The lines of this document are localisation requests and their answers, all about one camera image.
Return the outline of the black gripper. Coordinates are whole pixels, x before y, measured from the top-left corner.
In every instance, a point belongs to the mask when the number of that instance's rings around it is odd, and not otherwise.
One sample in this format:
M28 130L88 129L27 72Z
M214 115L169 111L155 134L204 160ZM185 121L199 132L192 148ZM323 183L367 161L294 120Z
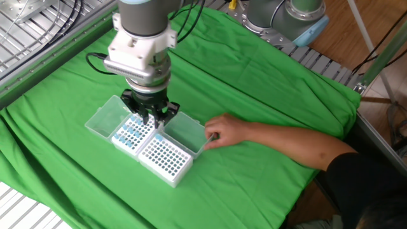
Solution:
M167 89L151 94L125 89L120 99L132 113L137 113L142 118L142 122L145 125L149 121L147 109L151 110L154 117L155 128L158 128L161 123L164 125L168 123L175 117L180 108L178 103L168 102Z

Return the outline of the person's right hand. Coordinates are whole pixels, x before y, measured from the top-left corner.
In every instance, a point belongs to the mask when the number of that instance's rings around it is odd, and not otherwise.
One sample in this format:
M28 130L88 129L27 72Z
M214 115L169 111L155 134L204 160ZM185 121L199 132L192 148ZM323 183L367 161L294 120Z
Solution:
M206 138L214 139L205 145L205 150L233 146L249 139L251 124L228 113L216 116L205 124Z

